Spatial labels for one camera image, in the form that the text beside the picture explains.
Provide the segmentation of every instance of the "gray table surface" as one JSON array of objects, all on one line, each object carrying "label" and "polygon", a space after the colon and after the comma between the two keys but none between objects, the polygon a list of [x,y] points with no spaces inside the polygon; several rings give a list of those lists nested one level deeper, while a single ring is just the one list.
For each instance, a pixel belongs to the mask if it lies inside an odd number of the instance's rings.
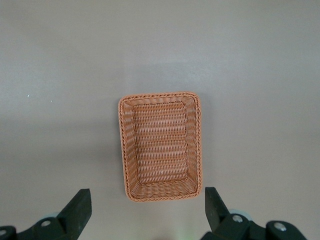
[{"label": "gray table surface", "polygon": [[0,226],[90,188],[80,240],[197,240],[204,189],[125,195],[118,101],[193,91],[203,185],[230,208],[320,236],[320,2],[0,1]]}]

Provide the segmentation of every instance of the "woven basket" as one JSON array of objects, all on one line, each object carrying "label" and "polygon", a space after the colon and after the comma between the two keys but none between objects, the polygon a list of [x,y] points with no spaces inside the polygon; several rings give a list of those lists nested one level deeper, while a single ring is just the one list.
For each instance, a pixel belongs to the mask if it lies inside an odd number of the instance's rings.
[{"label": "woven basket", "polygon": [[192,92],[128,95],[118,110],[128,198],[196,197],[202,188],[199,97]]}]

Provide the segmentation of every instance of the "screw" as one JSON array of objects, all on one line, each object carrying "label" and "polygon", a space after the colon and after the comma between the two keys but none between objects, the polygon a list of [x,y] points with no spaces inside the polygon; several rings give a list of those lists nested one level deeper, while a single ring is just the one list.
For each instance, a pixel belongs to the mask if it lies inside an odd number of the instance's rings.
[{"label": "screw", "polygon": [[41,227],[46,227],[46,226],[48,226],[50,224],[51,224],[51,221],[50,220],[46,220],[46,221],[41,223]]},{"label": "screw", "polygon": [[286,226],[283,225],[283,224],[280,223],[280,222],[276,222],[273,226],[274,226],[276,229],[278,229],[279,231],[281,231],[281,232],[287,231]]},{"label": "screw", "polygon": [[244,220],[242,219],[242,217],[240,217],[239,215],[234,215],[232,217],[233,221],[237,222],[237,223],[242,223]]},{"label": "screw", "polygon": [[0,236],[5,235],[6,233],[7,233],[7,230],[5,230],[5,229],[0,230]]}]

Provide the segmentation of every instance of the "basket rim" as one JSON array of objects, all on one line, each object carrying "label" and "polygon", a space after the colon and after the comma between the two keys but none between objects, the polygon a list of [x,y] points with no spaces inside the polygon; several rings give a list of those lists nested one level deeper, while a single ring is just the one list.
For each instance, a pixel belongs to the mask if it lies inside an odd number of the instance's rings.
[{"label": "basket rim", "polygon": [[[128,180],[128,169],[126,164],[126,153],[125,153],[125,131],[124,131],[124,104],[132,100],[143,100],[143,99],[157,99],[157,98],[174,98],[174,97],[190,97],[194,100],[194,106],[196,109],[196,163],[197,163],[197,186],[194,192],[188,194],[174,195],[174,196],[161,196],[161,197],[135,197],[129,189]],[[191,91],[176,91],[176,92],[162,92],[162,93],[140,93],[131,94],[122,97],[118,103],[118,118],[120,128],[120,140],[121,140],[121,152],[122,152],[122,164],[123,164],[123,176],[125,193],[127,197],[134,202],[154,202],[164,200],[179,200],[194,198],[200,194],[202,189],[202,146],[201,146],[201,102],[198,95]]]}]

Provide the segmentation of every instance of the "wicker basket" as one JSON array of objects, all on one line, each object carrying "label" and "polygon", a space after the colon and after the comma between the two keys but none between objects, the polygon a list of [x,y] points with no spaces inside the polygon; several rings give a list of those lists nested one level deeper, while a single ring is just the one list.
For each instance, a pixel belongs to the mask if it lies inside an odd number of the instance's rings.
[{"label": "wicker basket", "polygon": [[118,107],[128,198],[196,197],[202,188],[199,97],[192,92],[128,95]]}]

